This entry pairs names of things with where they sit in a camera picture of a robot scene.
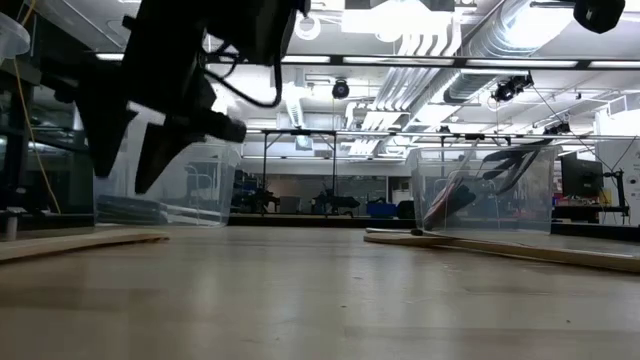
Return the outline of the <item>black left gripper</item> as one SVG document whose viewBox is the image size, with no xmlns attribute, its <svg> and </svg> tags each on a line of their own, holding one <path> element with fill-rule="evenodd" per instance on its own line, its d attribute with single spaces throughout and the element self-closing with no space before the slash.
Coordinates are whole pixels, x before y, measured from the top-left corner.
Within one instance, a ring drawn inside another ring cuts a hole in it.
<svg viewBox="0 0 640 360">
<path fill-rule="evenodd" d="M 207 25 L 201 0 L 142 0 L 123 25 L 131 33 L 122 73 L 116 65 L 84 65 L 75 104 L 100 178 L 109 176 L 137 115 L 127 108 L 128 100 L 167 114 L 162 125 L 146 126 L 135 178 L 135 193 L 145 194 L 191 144 L 207 136 L 242 143 L 247 127 L 210 110 L 216 95 L 201 62 Z"/>
</svg>

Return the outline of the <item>slotted wooden spoon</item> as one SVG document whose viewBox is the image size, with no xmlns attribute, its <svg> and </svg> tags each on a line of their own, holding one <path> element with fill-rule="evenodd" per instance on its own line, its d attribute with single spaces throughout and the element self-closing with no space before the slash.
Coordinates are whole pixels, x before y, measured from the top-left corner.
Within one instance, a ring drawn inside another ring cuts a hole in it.
<svg viewBox="0 0 640 360">
<path fill-rule="evenodd" d="M 363 240 L 368 243 L 395 245 L 386 241 L 390 233 L 367 233 Z M 464 247 L 454 246 L 427 246 L 446 247 L 461 250 L 476 251 L 503 257 L 524 258 L 542 262 L 582 266 L 594 269 L 614 270 L 626 273 L 640 274 L 640 258 L 614 255 L 597 252 L 576 250 L 564 250 L 558 248 L 540 248 L 510 243 L 486 242 L 468 240 Z"/>
</svg>

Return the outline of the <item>wooden spork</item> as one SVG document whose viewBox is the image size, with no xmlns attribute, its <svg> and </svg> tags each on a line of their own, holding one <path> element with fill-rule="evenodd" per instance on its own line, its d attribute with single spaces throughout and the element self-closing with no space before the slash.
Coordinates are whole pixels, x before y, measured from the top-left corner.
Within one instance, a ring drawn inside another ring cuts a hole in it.
<svg viewBox="0 0 640 360">
<path fill-rule="evenodd" d="M 148 229 L 116 229 L 87 234 L 0 242 L 0 262 L 51 255 L 91 247 L 168 240 L 169 234 Z"/>
</svg>

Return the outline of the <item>large clear plastic bin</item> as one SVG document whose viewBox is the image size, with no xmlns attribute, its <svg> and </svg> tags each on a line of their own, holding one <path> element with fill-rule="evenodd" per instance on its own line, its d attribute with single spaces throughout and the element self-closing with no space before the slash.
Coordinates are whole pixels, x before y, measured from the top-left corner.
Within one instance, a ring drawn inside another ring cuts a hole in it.
<svg viewBox="0 0 640 360">
<path fill-rule="evenodd" d="M 31 36 L 17 21 L 0 12 L 0 66 L 15 59 L 31 47 Z"/>
</svg>

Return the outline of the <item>blue plastic crate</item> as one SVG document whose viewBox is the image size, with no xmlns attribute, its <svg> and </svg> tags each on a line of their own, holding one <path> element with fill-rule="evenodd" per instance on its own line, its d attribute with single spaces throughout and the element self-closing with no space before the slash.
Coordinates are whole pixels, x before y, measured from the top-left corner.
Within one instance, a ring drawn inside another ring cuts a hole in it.
<svg viewBox="0 0 640 360">
<path fill-rule="evenodd" d="M 397 207 L 393 203 L 369 202 L 366 213 L 372 218 L 394 218 Z"/>
</svg>

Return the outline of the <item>plain wooden spoon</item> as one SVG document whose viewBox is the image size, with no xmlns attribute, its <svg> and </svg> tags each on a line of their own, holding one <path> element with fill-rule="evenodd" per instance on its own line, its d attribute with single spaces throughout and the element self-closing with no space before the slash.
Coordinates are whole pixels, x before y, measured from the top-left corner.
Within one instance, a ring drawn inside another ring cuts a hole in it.
<svg viewBox="0 0 640 360">
<path fill-rule="evenodd" d="M 540 231 L 447 230 L 443 231 L 443 234 L 450 237 L 477 241 L 597 252 L 640 258 L 640 244 L 618 240 L 555 235 Z"/>
</svg>

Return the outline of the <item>black computer monitor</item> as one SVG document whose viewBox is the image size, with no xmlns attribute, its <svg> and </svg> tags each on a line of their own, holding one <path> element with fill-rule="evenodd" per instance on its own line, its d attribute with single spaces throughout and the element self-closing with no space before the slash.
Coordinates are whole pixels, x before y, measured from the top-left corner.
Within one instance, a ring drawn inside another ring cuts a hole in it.
<svg viewBox="0 0 640 360">
<path fill-rule="evenodd" d="M 600 162 L 582 160 L 575 153 L 561 157 L 562 191 L 565 196 L 596 198 L 603 187 Z"/>
</svg>

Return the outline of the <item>black gantry frame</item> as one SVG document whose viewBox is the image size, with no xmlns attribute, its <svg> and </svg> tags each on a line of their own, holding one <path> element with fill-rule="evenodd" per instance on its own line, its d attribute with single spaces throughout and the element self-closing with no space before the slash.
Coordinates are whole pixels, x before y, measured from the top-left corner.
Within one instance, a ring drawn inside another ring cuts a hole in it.
<svg viewBox="0 0 640 360">
<path fill-rule="evenodd" d="M 290 128 L 290 129 L 249 129 L 248 134 L 260 134 L 263 136 L 263 154 L 260 157 L 262 160 L 262 190 L 266 190 L 266 173 L 268 163 L 268 150 L 277 142 L 283 135 L 290 136 L 307 136 L 311 137 L 316 135 L 326 142 L 325 137 L 331 136 L 333 142 L 328 142 L 328 147 L 332 150 L 331 157 L 319 157 L 319 160 L 331 160 L 332 161 L 332 188 L 336 189 L 337 182 L 337 155 L 336 146 L 338 139 L 338 132 L 336 130 L 322 130 L 322 129 L 303 129 L 303 128 Z"/>
</svg>

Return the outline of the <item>grey metal post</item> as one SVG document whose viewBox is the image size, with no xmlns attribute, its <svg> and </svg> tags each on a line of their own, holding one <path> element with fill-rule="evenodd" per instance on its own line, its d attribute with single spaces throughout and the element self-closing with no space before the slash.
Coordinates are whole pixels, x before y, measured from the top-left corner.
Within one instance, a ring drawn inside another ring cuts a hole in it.
<svg viewBox="0 0 640 360">
<path fill-rule="evenodd" d="M 4 212 L 4 217 L 6 218 L 5 239 L 6 241 L 14 241 L 17 236 L 20 214 L 13 210 L 7 210 Z"/>
</svg>

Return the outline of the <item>black aluminium table frame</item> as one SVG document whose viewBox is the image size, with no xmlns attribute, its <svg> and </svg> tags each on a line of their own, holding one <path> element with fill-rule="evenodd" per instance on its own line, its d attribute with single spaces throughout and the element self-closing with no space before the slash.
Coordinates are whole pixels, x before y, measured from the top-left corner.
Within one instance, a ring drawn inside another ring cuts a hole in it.
<svg viewBox="0 0 640 360">
<path fill-rule="evenodd" d="M 338 217 L 261 217 L 231 216 L 229 226 L 262 226 L 262 227 L 309 227 L 309 228 L 384 228 L 409 230 L 415 227 L 413 220 L 371 219 L 371 218 L 338 218 Z M 17 229 L 20 231 L 49 230 L 63 228 L 93 227 L 94 219 L 88 214 L 63 214 L 33 217 L 24 215 L 19 218 Z M 551 233 L 563 236 L 581 236 L 640 242 L 640 226 L 599 225 L 585 223 L 552 223 Z"/>
</svg>

